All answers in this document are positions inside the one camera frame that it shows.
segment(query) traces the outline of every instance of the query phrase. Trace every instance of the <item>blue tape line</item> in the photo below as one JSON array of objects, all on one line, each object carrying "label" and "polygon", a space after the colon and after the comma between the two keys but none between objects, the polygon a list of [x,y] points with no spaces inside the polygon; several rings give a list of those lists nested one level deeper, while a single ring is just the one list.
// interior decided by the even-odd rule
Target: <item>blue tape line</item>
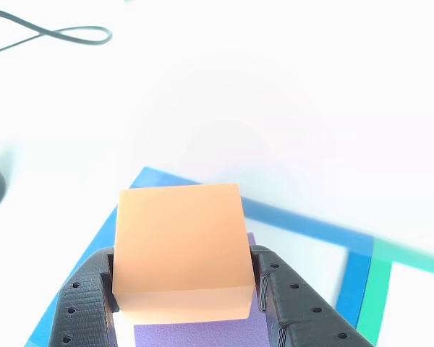
[{"label": "blue tape line", "polygon": [[[146,167],[140,172],[130,188],[169,187],[193,184],[199,183]],[[242,198],[242,204],[244,215],[248,218],[349,248],[351,253],[349,255],[348,265],[336,308],[353,326],[356,326],[371,261],[373,238],[350,231],[349,229],[334,226],[312,218],[306,218],[296,213],[256,202],[245,197]],[[100,231],[96,234],[95,238],[74,266],[68,279],[92,253],[101,248],[112,247],[114,245],[116,217],[117,207],[109,215]],[[58,295],[54,297],[40,322],[35,327],[29,341],[26,343],[26,347],[46,347],[48,345],[57,300]]]},{"label": "blue tape line", "polygon": [[359,321],[370,263],[371,257],[349,252],[341,291],[336,302],[336,311],[341,313],[353,327],[357,327]]}]

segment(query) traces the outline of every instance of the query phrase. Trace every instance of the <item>square block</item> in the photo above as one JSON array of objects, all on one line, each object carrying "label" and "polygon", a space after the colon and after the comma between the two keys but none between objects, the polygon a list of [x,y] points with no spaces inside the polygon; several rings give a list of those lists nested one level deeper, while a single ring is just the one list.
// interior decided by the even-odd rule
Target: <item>square block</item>
[{"label": "square block", "polygon": [[254,287],[236,184],[121,191],[113,293],[127,320],[246,319]]}]

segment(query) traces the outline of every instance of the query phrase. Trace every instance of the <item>green tape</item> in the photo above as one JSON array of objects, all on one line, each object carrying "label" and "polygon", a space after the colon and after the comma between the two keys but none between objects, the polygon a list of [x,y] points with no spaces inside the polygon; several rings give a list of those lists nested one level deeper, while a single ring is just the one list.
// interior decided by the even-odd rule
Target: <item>green tape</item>
[{"label": "green tape", "polygon": [[357,329],[372,344],[378,342],[388,295],[393,262],[434,273],[434,255],[414,249],[375,240],[367,286],[363,296]]},{"label": "green tape", "polygon": [[380,243],[380,240],[376,240],[373,247],[373,258],[357,324],[360,333],[373,345],[378,342],[392,268],[391,262],[375,256],[375,253],[379,252],[377,248],[381,246]]}]

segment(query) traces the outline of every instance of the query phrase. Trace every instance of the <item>black cable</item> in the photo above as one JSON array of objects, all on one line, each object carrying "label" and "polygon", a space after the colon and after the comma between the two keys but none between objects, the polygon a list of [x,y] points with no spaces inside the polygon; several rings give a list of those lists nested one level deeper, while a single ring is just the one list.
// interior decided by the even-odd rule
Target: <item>black cable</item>
[{"label": "black cable", "polygon": [[[19,17],[14,16],[13,14],[4,12],[4,11],[0,11],[0,17],[4,18],[6,20],[11,20],[12,22],[15,22],[19,25],[22,25],[23,27],[26,27],[28,29],[34,30],[38,33],[38,35],[33,36],[31,38],[27,38],[25,40],[22,40],[20,42],[16,42],[13,43],[12,45],[9,45],[7,47],[3,47],[0,48],[0,52],[11,48],[11,47],[15,47],[18,46],[22,43],[28,42],[30,40],[34,40],[36,38],[39,38],[41,36],[50,36],[52,38],[58,38],[59,40],[65,40],[65,41],[69,41],[69,42],[73,42],[73,43],[80,43],[83,45],[92,45],[92,46],[98,46],[98,45],[104,45],[105,43],[109,42],[112,37],[113,37],[113,33],[109,30],[106,29],[105,27],[97,27],[97,26],[82,26],[82,27],[66,27],[63,29],[58,29],[58,30],[47,30],[43,27],[39,27],[31,22],[27,22],[25,20],[22,20]],[[106,34],[106,37],[103,40],[86,40],[84,38],[76,38],[74,36],[69,36],[69,35],[65,35],[65,34],[61,34],[64,31],[71,31],[71,30],[96,30],[96,31],[102,31],[103,33]]]}]

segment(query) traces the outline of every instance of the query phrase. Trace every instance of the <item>foam block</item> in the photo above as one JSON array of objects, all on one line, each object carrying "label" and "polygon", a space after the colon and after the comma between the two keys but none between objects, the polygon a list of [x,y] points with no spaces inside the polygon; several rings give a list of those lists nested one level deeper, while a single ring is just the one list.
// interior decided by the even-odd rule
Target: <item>foam block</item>
[{"label": "foam block", "polygon": [[133,324],[246,319],[255,280],[236,184],[128,189],[113,293]]}]

